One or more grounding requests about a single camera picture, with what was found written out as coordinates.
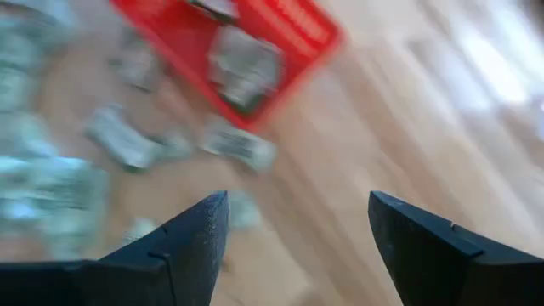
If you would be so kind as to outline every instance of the cash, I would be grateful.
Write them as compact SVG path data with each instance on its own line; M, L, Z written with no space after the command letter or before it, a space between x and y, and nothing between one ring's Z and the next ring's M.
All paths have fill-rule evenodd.
M232 25L218 30L209 60L210 79L219 93L245 112L276 90L283 72L279 48Z
M43 240L55 259L79 256L104 226L108 174L76 158L40 159L33 166L29 194L42 211Z
M116 105L95 111L87 126L88 134L104 146L121 164L133 170L151 167L161 146L129 126Z
M155 90L162 75L162 62L156 51L130 28L124 31L119 54L110 64L124 82L145 91Z
M258 172L271 167L276 157L274 144L235 128L217 116L212 117L201 147L218 156L234 157Z
M103 227L108 186L88 161L0 157L0 232L38 231L55 259L76 256Z

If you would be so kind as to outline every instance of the scattered cash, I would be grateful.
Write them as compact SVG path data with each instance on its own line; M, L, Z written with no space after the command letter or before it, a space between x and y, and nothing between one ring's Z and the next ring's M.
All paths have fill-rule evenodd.
M261 213L253 198L244 191L229 191L229 228L247 230L261 224Z
M145 91L153 91L162 75L162 62L153 47L134 29L123 34L119 54L110 61L111 66L129 85Z
M122 244L123 246L129 245L156 229L157 226L155 222L151 221L150 219L136 218L133 221L132 227L127 231L127 233L125 233Z
M122 110L117 105L95 111L87 131L121 164L132 170L151 167L161 154L162 148L158 143L142 136L124 121Z
M0 65L0 112L29 111L35 79L12 66Z
M210 79L238 111L252 111L279 86L283 53L232 25L219 29L209 54Z
M211 79L223 84L230 74L241 76L257 56L257 39L233 25L220 27L208 55Z
M232 127L217 116L211 120L202 149L218 156L234 157L255 171L271 167L276 157L274 144Z
M188 0L189 3L205 9L212 17L222 22L238 19L238 8L231 0Z

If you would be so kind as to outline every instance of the red basket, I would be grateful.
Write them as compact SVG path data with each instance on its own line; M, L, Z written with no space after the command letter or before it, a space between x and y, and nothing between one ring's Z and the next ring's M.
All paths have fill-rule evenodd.
M285 54L285 75L251 115L231 109L209 81L208 50L220 23L186 0L111 0L162 56L186 76L222 115L239 128L253 129L341 42L339 27L311 0L234 0L244 31L262 37Z

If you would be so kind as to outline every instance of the wooden floor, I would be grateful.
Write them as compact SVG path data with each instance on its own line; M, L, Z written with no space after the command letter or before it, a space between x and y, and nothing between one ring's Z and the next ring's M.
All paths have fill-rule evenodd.
M369 191L385 190L544 257L539 4L319 0L348 43L263 128L279 146L270 173L199 153L132 175L82 136L95 107L118 101L146 132L178 121L196 134L210 107L183 80L151 96L123 86L105 64L119 19L103 1L73 2L81 35L38 109L63 154L113 173L103 252L133 217L161 222L213 190L250 190L265 222L230 237L212 305L401 305L366 215Z

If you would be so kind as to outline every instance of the paper money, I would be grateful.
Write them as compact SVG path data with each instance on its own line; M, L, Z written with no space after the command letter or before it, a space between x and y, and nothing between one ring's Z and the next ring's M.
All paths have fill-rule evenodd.
M223 118L213 116L202 149L218 156L231 156L263 171L271 167L276 146L256 135L232 127Z
M29 195L42 211L42 239L55 259L77 258L104 227L109 176L75 158L36 160L33 167Z
M134 170L147 169L161 146L130 127L116 106L98 109L87 126L88 134L103 145L121 164Z
M237 110L252 111L263 96L273 93L283 73L283 53L274 44L227 25L212 44L210 79Z
M156 89L162 75L162 61L155 49L133 29L126 29L112 68L129 85L145 91Z
M35 79L26 72L0 65L0 112L28 111L35 89Z
M229 74L243 75L257 58L258 52L258 40L242 29L233 25L220 27L208 55L212 69L211 78L215 82L223 83L227 81Z
M108 195L88 161L0 157L0 235L37 231L55 259L73 259L103 228Z

